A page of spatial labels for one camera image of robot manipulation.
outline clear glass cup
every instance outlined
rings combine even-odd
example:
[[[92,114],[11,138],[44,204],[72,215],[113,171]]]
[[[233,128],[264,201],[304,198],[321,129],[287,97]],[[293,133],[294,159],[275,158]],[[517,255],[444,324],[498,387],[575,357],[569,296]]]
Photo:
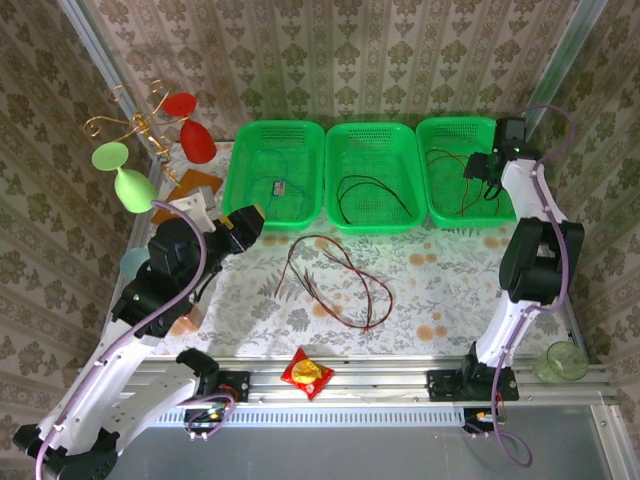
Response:
[[[533,373],[547,383],[575,382],[587,374],[589,359],[571,342],[556,342],[533,366]]]

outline wall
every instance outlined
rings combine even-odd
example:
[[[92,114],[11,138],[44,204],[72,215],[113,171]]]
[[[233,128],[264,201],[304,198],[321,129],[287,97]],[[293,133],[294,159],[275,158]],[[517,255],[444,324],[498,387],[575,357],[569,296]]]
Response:
[[[33,460],[11,438],[55,406],[97,343],[133,222],[81,128],[118,114],[106,93],[55,2],[0,3],[0,468],[25,478]]]
[[[640,2],[608,2],[554,103],[578,122],[550,175],[558,203],[586,230],[571,300],[640,453]],[[565,128],[547,114],[535,139],[548,150]]]
[[[398,120],[523,106],[575,0],[91,0],[140,91],[172,79],[232,139],[258,118]],[[170,130],[174,136],[175,129]]]

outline floral tablecloth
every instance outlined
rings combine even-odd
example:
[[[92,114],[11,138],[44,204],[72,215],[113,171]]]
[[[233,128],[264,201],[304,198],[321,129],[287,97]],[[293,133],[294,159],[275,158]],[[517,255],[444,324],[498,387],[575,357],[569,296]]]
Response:
[[[226,178],[232,148],[232,143],[220,143],[213,161],[195,166],[176,145],[171,166],[179,176],[195,168]],[[165,180],[160,198],[172,189],[173,184]],[[220,214],[223,191],[224,185],[216,194],[214,217]],[[311,299],[291,272],[274,297],[289,247],[298,235],[265,232],[246,253],[229,258],[210,284],[199,304],[206,312],[199,331],[176,323],[156,353],[175,355],[196,347],[212,355],[267,357],[293,354],[302,346],[310,354],[321,355],[465,354],[498,305],[498,267],[512,231],[513,225],[441,230],[427,220],[401,236],[347,236],[323,212],[304,235],[334,238],[357,267],[386,282],[393,292],[394,309],[382,325],[367,332],[342,325]],[[360,280],[327,260],[323,247],[322,239],[306,240],[296,250],[296,267],[312,273],[334,312],[363,322],[366,296]],[[374,290],[374,300],[374,318],[380,318],[388,309],[386,293]],[[518,354],[537,355],[566,339],[561,321],[541,316]]]

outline small electronic component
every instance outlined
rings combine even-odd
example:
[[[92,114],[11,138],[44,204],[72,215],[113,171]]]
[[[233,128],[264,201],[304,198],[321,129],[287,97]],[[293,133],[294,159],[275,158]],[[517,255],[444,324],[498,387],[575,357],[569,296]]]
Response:
[[[273,196],[274,197],[284,197],[284,187],[286,182],[284,180],[279,180],[277,182],[273,182]]]

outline gray floor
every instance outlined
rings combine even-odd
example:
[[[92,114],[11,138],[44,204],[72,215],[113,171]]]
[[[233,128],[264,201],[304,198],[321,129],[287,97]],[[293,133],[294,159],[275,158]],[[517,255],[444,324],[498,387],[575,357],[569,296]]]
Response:
[[[495,440],[457,429],[227,428],[191,442],[178,428],[151,428],[109,480],[413,480],[611,478],[587,408],[512,408],[533,467],[512,465]]]

